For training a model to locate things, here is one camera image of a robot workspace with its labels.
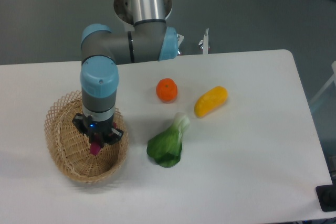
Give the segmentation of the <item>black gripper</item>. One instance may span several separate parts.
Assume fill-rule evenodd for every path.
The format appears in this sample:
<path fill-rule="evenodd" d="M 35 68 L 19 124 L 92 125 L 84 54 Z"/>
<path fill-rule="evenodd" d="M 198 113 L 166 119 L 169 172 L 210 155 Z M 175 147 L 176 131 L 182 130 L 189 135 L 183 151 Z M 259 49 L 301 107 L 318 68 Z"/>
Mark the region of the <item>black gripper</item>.
<path fill-rule="evenodd" d="M 93 136 L 97 134 L 100 136 L 102 143 L 113 145 L 119 142 L 124 135 L 124 131 L 117 128 L 117 124 L 113 119 L 114 115 L 106 120 L 97 121 L 92 115 L 85 116 L 81 113 L 76 113 L 72 119 L 72 124 L 81 135 L 89 139 L 90 143 Z"/>

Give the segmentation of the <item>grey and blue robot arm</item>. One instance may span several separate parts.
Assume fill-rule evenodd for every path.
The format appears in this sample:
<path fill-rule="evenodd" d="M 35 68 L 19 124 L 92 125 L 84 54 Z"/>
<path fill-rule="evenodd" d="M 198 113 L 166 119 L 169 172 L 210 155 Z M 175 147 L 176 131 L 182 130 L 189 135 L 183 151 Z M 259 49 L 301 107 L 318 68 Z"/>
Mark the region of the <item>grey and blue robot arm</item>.
<path fill-rule="evenodd" d="M 178 35 L 166 25 L 164 0 L 130 0 L 132 31 L 114 34 L 102 24 L 84 29 L 81 38 L 82 112 L 73 124 L 92 145 L 104 147 L 122 139 L 113 124 L 118 65 L 173 59 L 178 54 Z"/>

